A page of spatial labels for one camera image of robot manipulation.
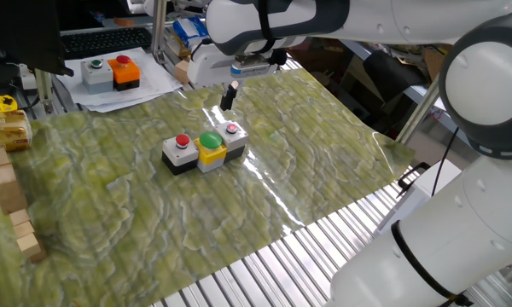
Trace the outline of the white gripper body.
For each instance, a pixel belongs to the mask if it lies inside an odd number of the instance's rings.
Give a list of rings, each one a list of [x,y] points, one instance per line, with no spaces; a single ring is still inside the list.
[[[224,55],[213,43],[200,44],[192,49],[189,81],[195,86],[229,84],[234,80],[230,69],[235,62],[233,55]]]

